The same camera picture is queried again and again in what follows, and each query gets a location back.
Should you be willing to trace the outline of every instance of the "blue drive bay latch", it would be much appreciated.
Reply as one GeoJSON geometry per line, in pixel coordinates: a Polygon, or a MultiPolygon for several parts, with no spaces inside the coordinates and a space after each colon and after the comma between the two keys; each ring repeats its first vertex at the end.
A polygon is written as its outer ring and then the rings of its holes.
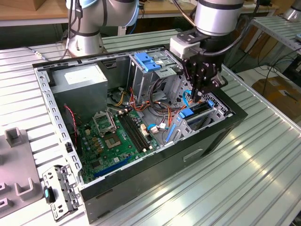
{"type": "Polygon", "coordinates": [[[135,59],[147,72],[161,69],[161,66],[156,64],[153,58],[147,53],[135,53],[135,59]]]}

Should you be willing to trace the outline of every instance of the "gray fixture block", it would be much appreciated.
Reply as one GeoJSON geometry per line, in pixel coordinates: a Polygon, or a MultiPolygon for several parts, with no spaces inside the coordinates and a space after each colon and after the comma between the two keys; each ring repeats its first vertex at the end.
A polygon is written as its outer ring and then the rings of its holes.
{"type": "Polygon", "coordinates": [[[18,146],[23,142],[22,134],[17,127],[6,130],[4,136],[10,147],[18,146]]]}
{"type": "Polygon", "coordinates": [[[29,186],[21,187],[18,183],[15,183],[16,195],[19,196],[23,201],[28,200],[36,195],[37,186],[32,181],[31,178],[28,178],[29,186]]]}
{"type": "Polygon", "coordinates": [[[0,136],[0,218],[43,197],[25,130],[8,129],[0,136]]]}
{"type": "Polygon", "coordinates": [[[0,183],[0,194],[4,194],[6,192],[9,192],[10,190],[10,187],[7,186],[4,182],[0,183]]]}
{"type": "Polygon", "coordinates": [[[9,200],[8,198],[1,199],[0,200],[0,212],[10,209],[11,207],[13,207],[13,205],[14,205],[13,202],[11,200],[9,200]]]}

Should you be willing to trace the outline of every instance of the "robotic arm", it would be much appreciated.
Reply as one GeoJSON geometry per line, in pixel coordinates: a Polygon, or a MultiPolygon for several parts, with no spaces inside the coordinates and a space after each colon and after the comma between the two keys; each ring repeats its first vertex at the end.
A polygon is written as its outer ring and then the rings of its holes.
{"type": "Polygon", "coordinates": [[[227,84],[220,75],[225,54],[244,36],[230,43],[244,0],[198,0],[195,27],[174,36],[170,50],[182,60],[186,79],[192,86],[191,98],[200,100],[203,94],[227,84]]]}
{"type": "Polygon", "coordinates": [[[100,26],[131,26],[139,14],[139,0],[67,0],[66,6],[72,21],[66,45],[77,57],[103,52],[100,26]]]}

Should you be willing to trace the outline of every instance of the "yellow wire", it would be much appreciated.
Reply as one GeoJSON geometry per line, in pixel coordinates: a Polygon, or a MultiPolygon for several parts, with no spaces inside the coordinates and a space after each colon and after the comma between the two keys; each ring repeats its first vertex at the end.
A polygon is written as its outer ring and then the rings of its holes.
{"type": "Polygon", "coordinates": [[[118,106],[120,106],[120,105],[122,104],[122,102],[123,102],[123,96],[124,96],[124,92],[122,92],[122,94],[121,94],[121,99],[120,99],[120,101],[118,102],[118,104],[115,104],[116,107],[118,107],[118,106]]]}

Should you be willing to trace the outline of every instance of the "green circuit board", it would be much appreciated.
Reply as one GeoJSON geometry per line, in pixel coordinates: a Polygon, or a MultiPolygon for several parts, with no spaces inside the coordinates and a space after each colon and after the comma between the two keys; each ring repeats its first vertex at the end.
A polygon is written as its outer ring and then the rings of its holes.
{"type": "MultiPolygon", "coordinates": [[[[142,123],[136,111],[131,111],[129,116],[132,120],[142,123]]],[[[82,163],[81,175],[85,183],[93,181],[95,173],[125,161],[128,164],[159,149],[159,144],[153,137],[149,137],[149,139],[145,137],[145,141],[152,149],[146,152],[138,152],[116,115],[113,116],[113,121],[117,128],[116,132],[106,133],[103,137],[100,136],[93,120],[78,127],[82,150],[81,154],[79,154],[82,163]]],[[[110,125],[106,117],[102,117],[96,122],[99,128],[105,128],[110,125]]]]}

